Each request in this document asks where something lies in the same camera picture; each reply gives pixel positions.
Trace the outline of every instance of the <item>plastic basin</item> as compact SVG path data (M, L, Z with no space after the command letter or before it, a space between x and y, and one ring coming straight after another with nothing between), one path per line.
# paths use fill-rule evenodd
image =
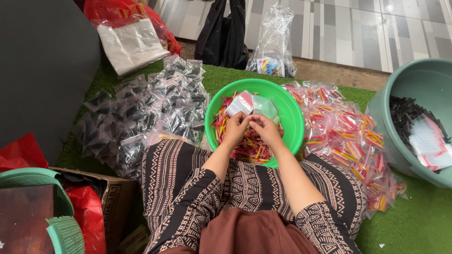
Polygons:
M223 105L221 97L230 97L235 91L242 92L243 90L259 93L260 96L266 98L274 98L274 101L277 103L275 107L278 110L278 115L281 118L281 124L284 128L282 140L292 154L295 154L300 149L301 143L303 142L305 130L303 114L301 113L300 107L295 99L282 87L273 82L260 79L245 79L230 83L218 91L212 98L207 108L205 120L206 136L210 147L213 150L218 147L214 129L213 127L210 127L210 125L214 120L213 115L218 113L218 109ZM278 164L276 158L272 158L267 161L266 164L262 164L262 166L277 168Z
M433 172L423 166L399 138L389 112L390 95L416 99L415 103L432 111L447 134L452 135L452 61L420 59L398 68L368 105L370 115L378 123L375 130L383 134L385 146L394 158L392 168L439 187L452 188L452 166L439 174Z

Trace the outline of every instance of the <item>woman's right hand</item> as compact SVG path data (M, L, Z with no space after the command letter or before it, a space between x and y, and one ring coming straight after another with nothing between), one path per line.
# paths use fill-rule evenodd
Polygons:
M273 151L277 150L281 146L285 146L281 136L279 135L276 124L268 117L263 115L249 115L250 126L253 128L262 138L266 145L268 145Z

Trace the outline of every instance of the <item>artificial grass mat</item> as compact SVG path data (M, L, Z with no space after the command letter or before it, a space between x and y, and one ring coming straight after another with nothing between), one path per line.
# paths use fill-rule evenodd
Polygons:
M127 77L160 72L163 62L158 61L138 70ZM269 80L276 84L284 84L292 79L278 78L268 75L239 71L215 66L204 66L206 73L202 83L212 96L225 85L248 78ZM114 86L120 80L108 60L103 57L94 81L85 95L91 98L101 89L114 94ZM367 103L375 94L374 91L339 86L340 91L349 101L359 103L365 110ZM87 111L81 106L74 124ZM101 165L91 157L81 158L81 146L70 134L65 144L57 167L79 169L98 174L112 175L115 173L107 166ZM371 220L366 219L358 233L356 243L364 254L397 253L397 254L429 254L452 252L452 190L438 188L427 181L414 179L396 172L408 184L408 200L397 198L394 207L388 212L378 212ZM142 215L143 205L140 187L136 189L132 206L123 235L128 235L140 224L146 225Z

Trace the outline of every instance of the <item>lap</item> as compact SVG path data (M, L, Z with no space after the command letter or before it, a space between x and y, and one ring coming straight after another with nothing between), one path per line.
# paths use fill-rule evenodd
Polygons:
M142 189L144 216L150 230L165 207L177 196L192 170L201 168L210 154L212 152L178 140L163 140L146 149ZM300 165L331 202L350 235L356 235L367 203L359 181L315 154L309 155ZM288 221L294 220L278 169L230 160L221 203L222 209L276 210Z

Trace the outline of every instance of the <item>concrete floor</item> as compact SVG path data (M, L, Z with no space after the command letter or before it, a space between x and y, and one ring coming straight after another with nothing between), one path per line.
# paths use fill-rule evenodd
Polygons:
M180 38L177 40L184 47L180 52L180 56L183 59L193 59L195 41ZM385 85L386 80L391 75L383 71L374 71L300 57L294 57L293 59L298 68L295 77L302 80L322 81L335 83L336 85L378 91Z

